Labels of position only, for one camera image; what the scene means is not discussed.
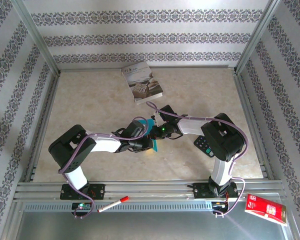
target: floor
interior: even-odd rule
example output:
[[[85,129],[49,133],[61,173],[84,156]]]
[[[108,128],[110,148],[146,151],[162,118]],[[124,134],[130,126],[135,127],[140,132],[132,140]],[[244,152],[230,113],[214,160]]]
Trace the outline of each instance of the floor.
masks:
[[[154,68],[153,75],[163,96],[153,102],[169,104],[178,114],[214,117],[226,113],[252,139],[230,68]],[[48,152],[49,145],[73,125],[90,132],[110,133],[125,128],[136,116],[150,118],[154,111],[136,105],[120,71],[63,72],[53,103],[35,182],[61,182],[59,166]],[[158,152],[93,152],[82,163],[89,181],[207,179],[214,159],[193,142],[195,135],[157,141]],[[253,144],[234,167],[233,176],[262,178]]]

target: red pen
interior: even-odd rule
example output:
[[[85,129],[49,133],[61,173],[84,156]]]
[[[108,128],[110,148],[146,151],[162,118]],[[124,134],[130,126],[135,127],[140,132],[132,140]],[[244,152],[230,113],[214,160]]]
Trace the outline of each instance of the red pen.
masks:
[[[117,205],[119,205],[119,204],[121,204],[121,203],[124,203],[124,202],[126,202],[126,201],[128,201],[128,200],[129,200],[129,197],[128,197],[128,196],[125,196],[125,197],[121,198],[121,199],[118,200],[118,201],[115,201],[115,202],[113,202],[113,203],[110,203],[109,205],[100,207],[100,208],[97,210],[97,212],[98,212],[98,213],[101,213],[101,212],[103,212],[103,211],[105,211],[105,210],[107,210],[107,209],[113,208],[114,206],[117,206]]]

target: wall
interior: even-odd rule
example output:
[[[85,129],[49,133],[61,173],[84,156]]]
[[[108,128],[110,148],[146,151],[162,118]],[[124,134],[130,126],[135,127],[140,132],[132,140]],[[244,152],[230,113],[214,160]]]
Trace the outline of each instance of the wall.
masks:
[[[24,1],[62,70],[235,67],[268,0]]]
[[[29,164],[52,72],[9,0],[0,0],[0,237]]]
[[[241,73],[263,145],[300,230],[300,0],[283,0]]]

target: book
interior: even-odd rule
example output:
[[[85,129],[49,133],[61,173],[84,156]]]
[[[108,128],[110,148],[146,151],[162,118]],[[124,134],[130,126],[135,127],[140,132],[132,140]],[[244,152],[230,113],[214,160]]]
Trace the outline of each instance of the book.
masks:
[[[137,105],[163,95],[164,91],[159,82],[153,77],[152,71],[145,61],[123,67],[121,72]]]
[[[270,222],[287,226],[287,208],[280,203],[248,194],[244,211]]]

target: red package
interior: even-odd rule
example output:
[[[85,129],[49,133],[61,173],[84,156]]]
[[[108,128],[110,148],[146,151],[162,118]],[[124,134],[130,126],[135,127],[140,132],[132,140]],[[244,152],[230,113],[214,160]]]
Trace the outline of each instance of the red package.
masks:
[[[273,223],[287,226],[286,206],[280,203],[248,194],[244,211]]]

